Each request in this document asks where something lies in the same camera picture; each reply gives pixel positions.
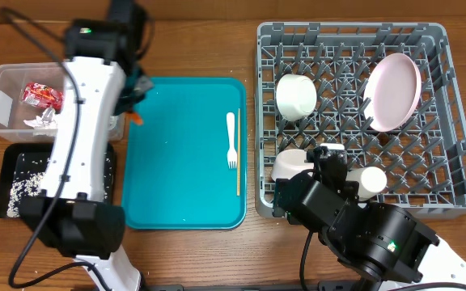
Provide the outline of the orange carrot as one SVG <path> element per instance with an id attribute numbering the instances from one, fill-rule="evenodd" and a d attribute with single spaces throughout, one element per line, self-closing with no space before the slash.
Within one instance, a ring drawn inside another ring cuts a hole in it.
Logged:
<path id="1" fill-rule="evenodd" d="M 143 125 L 143 119 L 137 112 L 132 112 L 131 113 L 131 120 L 133 121 L 134 124 L 141 126 Z"/>

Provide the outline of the white cup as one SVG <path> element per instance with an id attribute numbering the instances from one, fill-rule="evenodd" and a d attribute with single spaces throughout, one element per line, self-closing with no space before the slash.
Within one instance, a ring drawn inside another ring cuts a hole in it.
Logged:
<path id="1" fill-rule="evenodd" d="M 349 171 L 346 179 L 358 182 L 358 197 L 360 201 L 369 200 L 380 194 L 387 186 L 387 176 L 378 167 L 363 167 Z"/>

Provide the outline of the pink bowl with food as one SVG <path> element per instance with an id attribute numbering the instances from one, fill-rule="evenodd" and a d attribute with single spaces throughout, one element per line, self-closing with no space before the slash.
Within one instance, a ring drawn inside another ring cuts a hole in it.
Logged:
<path id="1" fill-rule="evenodd" d="M 283 150 L 275 158 L 271 178 L 273 181 L 291 179 L 298 173 L 313 168 L 314 164 L 307 161 L 307 152 L 305 150 Z"/>

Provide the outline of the small white plate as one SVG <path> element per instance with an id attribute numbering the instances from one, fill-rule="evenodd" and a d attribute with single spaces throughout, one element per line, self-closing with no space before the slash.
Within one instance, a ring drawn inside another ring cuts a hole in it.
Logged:
<path id="1" fill-rule="evenodd" d="M 316 88 L 307 76 L 286 74 L 277 83 L 275 99 L 278 111 L 286 120 L 300 120 L 315 110 Z"/>

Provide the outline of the white tissue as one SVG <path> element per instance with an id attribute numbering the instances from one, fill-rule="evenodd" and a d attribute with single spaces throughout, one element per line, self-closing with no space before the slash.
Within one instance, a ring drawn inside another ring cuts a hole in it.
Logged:
<path id="1" fill-rule="evenodd" d="M 24 124 L 35 130 L 57 129 L 57 113 L 54 108 L 46 108 L 41 116 L 36 116 L 34 120 L 25 120 Z"/>

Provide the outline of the white plastic fork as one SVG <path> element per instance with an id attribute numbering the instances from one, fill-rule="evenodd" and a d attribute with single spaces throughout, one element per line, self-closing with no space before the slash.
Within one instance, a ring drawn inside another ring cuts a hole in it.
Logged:
<path id="1" fill-rule="evenodd" d="M 228 112 L 226 119 L 228 135 L 227 162 L 229 168 L 235 169 L 237 167 L 238 158 L 238 154 L 235 149 L 235 114 L 233 112 Z"/>

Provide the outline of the red snack wrapper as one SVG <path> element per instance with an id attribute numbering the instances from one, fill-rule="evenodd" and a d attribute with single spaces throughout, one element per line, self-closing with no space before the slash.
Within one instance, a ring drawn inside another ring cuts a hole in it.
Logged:
<path id="1" fill-rule="evenodd" d="M 60 111 L 63 104 L 64 96 L 60 91 L 50 86 L 36 82 L 28 83 L 24 89 L 21 101 L 35 108 L 53 108 Z"/>

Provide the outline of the large white plate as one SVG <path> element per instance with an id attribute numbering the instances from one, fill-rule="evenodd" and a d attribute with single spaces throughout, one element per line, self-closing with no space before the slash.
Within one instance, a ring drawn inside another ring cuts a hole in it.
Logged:
<path id="1" fill-rule="evenodd" d="M 370 127 L 378 132 L 398 129 L 412 116 L 421 95 L 422 77 L 415 62 L 403 53 L 382 59 L 365 86 L 363 110 Z"/>

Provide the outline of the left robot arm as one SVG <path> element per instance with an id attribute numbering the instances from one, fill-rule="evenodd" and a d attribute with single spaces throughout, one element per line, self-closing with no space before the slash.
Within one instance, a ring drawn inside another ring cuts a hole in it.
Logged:
<path id="1" fill-rule="evenodd" d="M 39 194 L 19 205 L 31 241 L 84 268 L 99 290 L 146 288 L 122 245 L 124 209 L 104 199 L 104 162 L 111 117 L 131 112 L 153 87 L 139 64 L 153 35 L 153 19 L 133 1 L 113 1 L 105 19 L 76 19 L 66 30 L 53 150 Z"/>

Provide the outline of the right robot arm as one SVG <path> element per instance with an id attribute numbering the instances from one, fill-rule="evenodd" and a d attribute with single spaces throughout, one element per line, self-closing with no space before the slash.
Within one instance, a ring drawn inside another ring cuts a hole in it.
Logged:
<path id="1" fill-rule="evenodd" d="M 466 262 L 406 209 L 371 201 L 378 167 L 350 170 L 341 144 L 277 154 L 273 210 L 316 235 L 361 278 L 354 290 L 466 290 Z"/>

